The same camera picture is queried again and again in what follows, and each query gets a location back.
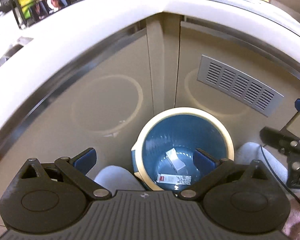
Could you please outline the smartphone showing video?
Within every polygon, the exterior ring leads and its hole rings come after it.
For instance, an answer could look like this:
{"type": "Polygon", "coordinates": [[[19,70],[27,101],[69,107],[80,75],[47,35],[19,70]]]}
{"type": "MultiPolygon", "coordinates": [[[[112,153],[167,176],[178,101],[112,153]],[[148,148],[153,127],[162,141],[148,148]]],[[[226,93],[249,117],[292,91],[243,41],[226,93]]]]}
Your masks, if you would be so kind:
{"type": "Polygon", "coordinates": [[[39,22],[71,4],[71,0],[41,0],[32,5],[29,12],[34,22],[39,22]]]}

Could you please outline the grey cabinet vent grille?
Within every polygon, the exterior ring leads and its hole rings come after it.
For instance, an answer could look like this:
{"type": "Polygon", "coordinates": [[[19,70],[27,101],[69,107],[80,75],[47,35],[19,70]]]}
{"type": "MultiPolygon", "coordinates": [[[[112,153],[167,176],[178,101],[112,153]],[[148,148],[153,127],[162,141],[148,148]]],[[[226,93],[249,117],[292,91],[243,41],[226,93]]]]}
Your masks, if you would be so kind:
{"type": "Polygon", "coordinates": [[[284,96],[244,72],[202,55],[197,80],[269,117],[284,96]]]}

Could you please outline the blue trash bin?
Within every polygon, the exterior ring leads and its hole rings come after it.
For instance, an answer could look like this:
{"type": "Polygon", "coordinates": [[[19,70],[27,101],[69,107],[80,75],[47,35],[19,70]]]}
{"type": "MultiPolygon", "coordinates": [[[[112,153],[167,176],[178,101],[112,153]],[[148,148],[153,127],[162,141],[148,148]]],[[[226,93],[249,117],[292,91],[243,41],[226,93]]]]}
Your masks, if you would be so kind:
{"type": "Polygon", "coordinates": [[[226,127],[213,115],[191,107],[163,111],[147,122],[133,145],[134,174],[150,190],[178,192],[189,185],[157,183],[158,174],[203,177],[193,163],[200,148],[219,160],[234,159],[234,145],[226,127]]]}

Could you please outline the light blue carton box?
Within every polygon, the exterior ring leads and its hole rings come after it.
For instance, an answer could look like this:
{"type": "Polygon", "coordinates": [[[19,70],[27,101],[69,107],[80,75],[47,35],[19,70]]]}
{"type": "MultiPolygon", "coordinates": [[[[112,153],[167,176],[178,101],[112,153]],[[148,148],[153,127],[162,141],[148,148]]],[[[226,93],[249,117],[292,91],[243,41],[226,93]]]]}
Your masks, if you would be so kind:
{"type": "Polygon", "coordinates": [[[173,175],[173,174],[158,174],[157,183],[176,184],[176,185],[191,185],[191,176],[173,175]]]}

